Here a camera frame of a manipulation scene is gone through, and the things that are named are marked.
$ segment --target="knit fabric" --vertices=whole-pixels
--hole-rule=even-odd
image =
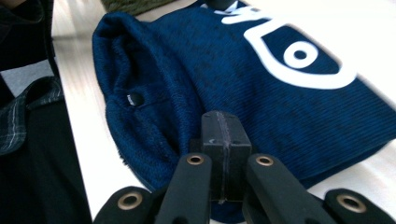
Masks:
[[[109,129],[149,189],[169,183],[211,110],[240,118],[307,188],[396,138],[395,111],[312,38],[251,7],[197,5],[153,22],[109,13],[93,35]]]

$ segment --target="plaid shirt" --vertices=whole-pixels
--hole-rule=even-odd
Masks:
[[[0,108],[0,156],[11,153],[24,143],[29,111],[64,99],[57,77],[42,77],[29,85],[11,103]]]

